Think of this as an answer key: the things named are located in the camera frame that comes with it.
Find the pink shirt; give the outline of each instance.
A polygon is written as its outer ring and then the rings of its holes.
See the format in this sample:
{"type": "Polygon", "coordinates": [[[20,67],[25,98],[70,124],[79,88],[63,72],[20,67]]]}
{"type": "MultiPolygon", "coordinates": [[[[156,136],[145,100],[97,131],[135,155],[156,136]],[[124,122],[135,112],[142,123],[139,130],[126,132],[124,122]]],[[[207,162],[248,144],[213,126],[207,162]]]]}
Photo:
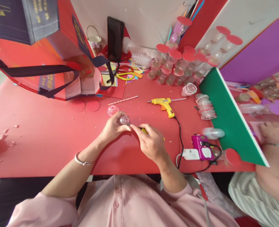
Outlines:
{"type": "Polygon", "coordinates": [[[59,199],[39,193],[18,204],[8,227],[93,226],[238,226],[222,208],[197,197],[187,185],[179,193],[160,191],[146,175],[115,175],[91,182],[78,210],[75,197],[59,199]]]}

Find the hand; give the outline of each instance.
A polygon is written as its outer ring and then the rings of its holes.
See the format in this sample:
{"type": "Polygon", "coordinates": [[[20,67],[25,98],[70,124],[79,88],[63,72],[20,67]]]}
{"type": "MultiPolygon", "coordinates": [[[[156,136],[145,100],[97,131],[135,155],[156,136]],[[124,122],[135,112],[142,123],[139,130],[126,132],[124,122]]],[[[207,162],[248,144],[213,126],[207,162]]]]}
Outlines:
{"type": "Polygon", "coordinates": [[[161,165],[168,156],[165,150],[163,135],[156,128],[148,124],[141,124],[139,126],[144,128],[148,134],[135,125],[130,126],[138,135],[142,152],[158,166],[161,165]]]}
{"type": "Polygon", "coordinates": [[[260,124],[261,134],[265,138],[266,143],[279,144],[279,123],[278,122],[265,122],[260,124]]]}
{"type": "Polygon", "coordinates": [[[99,137],[107,142],[110,143],[111,141],[115,140],[122,132],[124,131],[132,131],[130,126],[127,125],[120,125],[119,118],[122,115],[128,116],[125,112],[119,111],[114,114],[106,123],[103,131],[100,133],[99,137]]]}

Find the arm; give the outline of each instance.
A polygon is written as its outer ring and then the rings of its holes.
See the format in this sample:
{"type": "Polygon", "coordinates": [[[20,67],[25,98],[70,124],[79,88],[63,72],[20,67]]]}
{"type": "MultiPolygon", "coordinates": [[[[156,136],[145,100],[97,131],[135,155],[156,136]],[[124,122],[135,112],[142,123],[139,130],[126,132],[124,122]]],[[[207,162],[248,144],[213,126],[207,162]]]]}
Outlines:
{"type": "Polygon", "coordinates": [[[138,135],[142,152],[158,166],[164,188],[170,193],[182,191],[188,183],[166,152],[163,135],[148,124],[141,124],[140,127],[144,128],[148,134],[135,125],[131,125],[138,135]]]}
{"type": "MultiPolygon", "coordinates": [[[[94,162],[105,146],[116,139],[123,131],[131,131],[126,125],[119,125],[120,116],[126,115],[124,112],[117,112],[110,117],[101,134],[79,153],[78,158],[82,162],[94,162]]],[[[88,179],[94,164],[81,165],[74,159],[71,160],[42,190],[42,193],[52,197],[71,198],[78,194],[86,180],[88,179]]]]}
{"type": "MultiPolygon", "coordinates": [[[[266,143],[279,144],[279,123],[266,122],[260,125],[266,143]]],[[[264,145],[263,153],[270,168],[256,165],[256,180],[260,187],[279,201],[279,147],[264,145]]]]}

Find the green foam board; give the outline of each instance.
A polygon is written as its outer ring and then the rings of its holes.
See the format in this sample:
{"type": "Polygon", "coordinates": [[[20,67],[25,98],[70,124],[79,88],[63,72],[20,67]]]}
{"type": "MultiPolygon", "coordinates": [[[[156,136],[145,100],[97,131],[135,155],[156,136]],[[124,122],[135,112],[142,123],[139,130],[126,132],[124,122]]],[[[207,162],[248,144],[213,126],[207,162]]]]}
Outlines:
{"type": "Polygon", "coordinates": [[[199,88],[213,103],[217,114],[212,120],[214,128],[225,132],[225,136],[219,139],[222,149],[232,148],[243,161],[269,167],[219,69],[211,69],[199,88]]]}

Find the woman's left hand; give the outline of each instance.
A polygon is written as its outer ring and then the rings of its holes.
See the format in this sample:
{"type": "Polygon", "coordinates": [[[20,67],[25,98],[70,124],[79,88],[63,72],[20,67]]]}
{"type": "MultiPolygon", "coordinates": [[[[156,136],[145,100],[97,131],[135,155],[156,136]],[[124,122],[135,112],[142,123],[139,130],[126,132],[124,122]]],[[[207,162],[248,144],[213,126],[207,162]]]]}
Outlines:
{"type": "Polygon", "coordinates": [[[101,140],[109,143],[115,140],[122,132],[132,131],[130,126],[119,124],[119,118],[123,115],[128,116],[125,112],[119,111],[109,118],[106,126],[99,135],[101,140]]]}

